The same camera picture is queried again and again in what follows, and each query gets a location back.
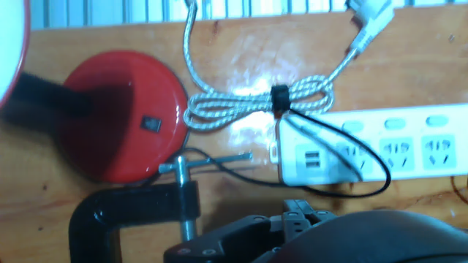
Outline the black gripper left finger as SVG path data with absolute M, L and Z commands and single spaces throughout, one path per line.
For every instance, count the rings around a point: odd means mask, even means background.
M 169 248 L 165 263 L 253 262 L 285 244 L 284 218 L 247 216 Z

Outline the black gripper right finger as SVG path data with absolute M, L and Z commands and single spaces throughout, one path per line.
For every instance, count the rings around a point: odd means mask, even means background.
M 298 207 L 302 219 L 302 222 L 298 224 L 298 233 L 305 232 L 321 223 L 336 218 L 336 215 L 330 211 L 313 209 L 305 199 L 298 200 Z

